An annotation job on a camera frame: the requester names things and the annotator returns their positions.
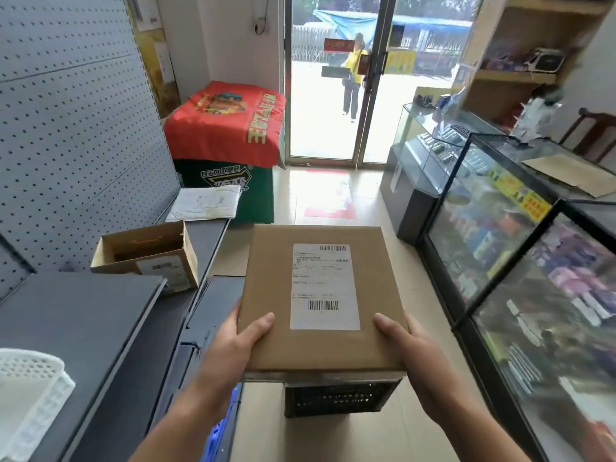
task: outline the blue canopy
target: blue canopy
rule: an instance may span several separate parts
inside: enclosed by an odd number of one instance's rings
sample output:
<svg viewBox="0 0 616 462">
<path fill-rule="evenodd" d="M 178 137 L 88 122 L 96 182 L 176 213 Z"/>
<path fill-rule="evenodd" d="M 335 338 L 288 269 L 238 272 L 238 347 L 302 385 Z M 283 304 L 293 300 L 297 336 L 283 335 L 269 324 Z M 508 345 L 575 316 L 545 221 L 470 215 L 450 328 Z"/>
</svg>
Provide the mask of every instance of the blue canopy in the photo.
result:
<svg viewBox="0 0 616 462">
<path fill-rule="evenodd" d="M 364 35 L 364 42 L 366 42 L 366 45 L 369 46 L 372 43 L 374 31 L 376 30 L 376 13 L 314 10 L 312 14 L 321 21 L 328 22 L 334 26 L 344 39 L 354 39 L 355 35 L 361 32 Z M 473 25 L 470 21 L 415 18 L 414 16 L 402 16 L 399 14 L 394 15 L 392 24 L 404 26 L 405 28 L 441 30 L 457 34 L 470 32 L 471 26 Z"/>
</svg>

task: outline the pegboard wall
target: pegboard wall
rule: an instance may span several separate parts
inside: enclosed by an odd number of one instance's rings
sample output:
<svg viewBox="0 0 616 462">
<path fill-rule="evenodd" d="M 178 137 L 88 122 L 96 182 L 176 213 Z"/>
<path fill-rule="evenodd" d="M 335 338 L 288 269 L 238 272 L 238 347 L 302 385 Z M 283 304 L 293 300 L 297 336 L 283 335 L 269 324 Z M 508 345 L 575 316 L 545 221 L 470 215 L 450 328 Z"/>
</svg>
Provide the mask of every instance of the pegboard wall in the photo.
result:
<svg viewBox="0 0 616 462">
<path fill-rule="evenodd" d="M 0 46 L 0 234 L 36 270 L 87 269 L 179 189 L 124 0 L 0 0 Z M 0 250 L 0 299 L 26 274 Z"/>
</svg>

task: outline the red cloth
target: red cloth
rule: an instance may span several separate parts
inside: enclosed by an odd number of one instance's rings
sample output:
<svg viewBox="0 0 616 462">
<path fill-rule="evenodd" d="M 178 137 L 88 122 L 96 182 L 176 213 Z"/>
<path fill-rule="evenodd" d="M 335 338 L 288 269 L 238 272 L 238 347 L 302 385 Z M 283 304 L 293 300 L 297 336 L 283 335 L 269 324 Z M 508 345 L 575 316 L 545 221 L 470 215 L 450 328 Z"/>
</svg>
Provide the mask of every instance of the red cloth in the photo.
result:
<svg viewBox="0 0 616 462">
<path fill-rule="evenodd" d="M 285 102 L 262 87 L 212 81 L 167 118 L 171 157 L 273 167 Z"/>
</svg>

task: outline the barcode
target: barcode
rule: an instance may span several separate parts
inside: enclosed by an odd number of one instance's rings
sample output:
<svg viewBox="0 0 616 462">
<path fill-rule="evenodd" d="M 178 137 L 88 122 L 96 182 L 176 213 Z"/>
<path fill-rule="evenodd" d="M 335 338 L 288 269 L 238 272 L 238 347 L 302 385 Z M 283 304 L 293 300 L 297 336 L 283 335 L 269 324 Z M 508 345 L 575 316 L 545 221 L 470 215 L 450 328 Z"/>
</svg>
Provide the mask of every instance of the barcode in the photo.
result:
<svg viewBox="0 0 616 462">
<path fill-rule="evenodd" d="M 319 249 L 321 251 L 346 251 L 346 246 L 343 244 L 322 244 Z"/>
<path fill-rule="evenodd" d="M 173 266 L 173 263 L 170 263 L 170 262 L 166 262 L 164 264 L 154 264 L 152 266 L 152 270 L 166 269 L 167 267 L 171 267 L 171 266 Z"/>
<path fill-rule="evenodd" d="M 308 310 L 338 311 L 338 300 L 307 300 Z"/>
</svg>

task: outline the black plastic crate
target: black plastic crate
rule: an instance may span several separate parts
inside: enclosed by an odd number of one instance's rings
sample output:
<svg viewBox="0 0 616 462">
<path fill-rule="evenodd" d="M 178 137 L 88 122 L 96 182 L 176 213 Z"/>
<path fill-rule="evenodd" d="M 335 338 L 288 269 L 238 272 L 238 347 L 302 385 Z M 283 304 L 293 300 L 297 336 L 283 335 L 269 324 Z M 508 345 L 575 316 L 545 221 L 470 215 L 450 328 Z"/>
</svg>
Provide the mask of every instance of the black plastic crate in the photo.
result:
<svg viewBox="0 0 616 462">
<path fill-rule="evenodd" d="M 285 386 L 285 417 L 379 412 L 398 381 L 337 384 L 335 386 Z"/>
</svg>

